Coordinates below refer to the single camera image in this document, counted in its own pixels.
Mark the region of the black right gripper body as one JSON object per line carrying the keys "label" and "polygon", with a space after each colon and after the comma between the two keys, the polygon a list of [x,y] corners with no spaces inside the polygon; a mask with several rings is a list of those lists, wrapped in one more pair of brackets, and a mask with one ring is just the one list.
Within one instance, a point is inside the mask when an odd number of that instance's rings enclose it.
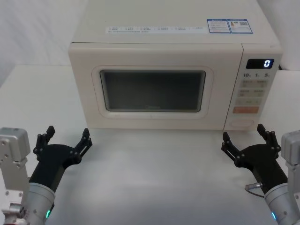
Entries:
{"label": "black right gripper body", "polygon": [[242,151],[235,159],[235,166],[251,171],[256,181],[262,184],[263,193],[287,183],[287,176],[277,162],[279,145],[256,144]]}

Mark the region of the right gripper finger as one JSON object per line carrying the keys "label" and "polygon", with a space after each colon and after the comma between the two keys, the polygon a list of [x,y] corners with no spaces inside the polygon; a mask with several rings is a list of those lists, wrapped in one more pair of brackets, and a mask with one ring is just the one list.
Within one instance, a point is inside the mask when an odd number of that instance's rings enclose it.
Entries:
{"label": "right gripper finger", "polygon": [[234,162],[236,167],[244,166],[244,152],[238,150],[232,143],[229,134],[223,133],[223,142],[221,150]]}
{"label": "right gripper finger", "polygon": [[278,144],[275,132],[267,131],[263,124],[257,125],[257,132],[264,139],[270,149],[275,153],[275,156],[278,156],[278,153],[281,151],[281,147]]}

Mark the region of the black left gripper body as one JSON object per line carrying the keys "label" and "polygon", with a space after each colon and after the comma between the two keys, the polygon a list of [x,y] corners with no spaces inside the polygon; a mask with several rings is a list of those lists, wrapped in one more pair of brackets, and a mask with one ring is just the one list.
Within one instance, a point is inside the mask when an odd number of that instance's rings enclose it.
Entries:
{"label": "black left gripper body", "polygon": [[30,183],[41,184],[56,192],[65,170],[81,162],[81,152],[62,144],[36,147],[38,164],[31,175]]}

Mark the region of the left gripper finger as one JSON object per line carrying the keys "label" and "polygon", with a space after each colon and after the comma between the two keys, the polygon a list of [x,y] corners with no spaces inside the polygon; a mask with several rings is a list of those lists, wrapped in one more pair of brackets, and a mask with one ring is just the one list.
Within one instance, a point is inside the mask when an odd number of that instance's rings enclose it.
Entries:
{"label": "left gripper finger", "polygon": [[91,146],[90,132],[88,128],[85,128],[79,143],[73,148],[72,153],[70,153],[72,164],[79,164]]}
{"label": "left gripper finger", "polygon": [[49,126],[46,133],[37,135],[36,146],[33,149],[33,153],[36,155],[37,161],[40,160],[42,151],[48,145],[50,139],[54,136],[54,134],[54,126]]}

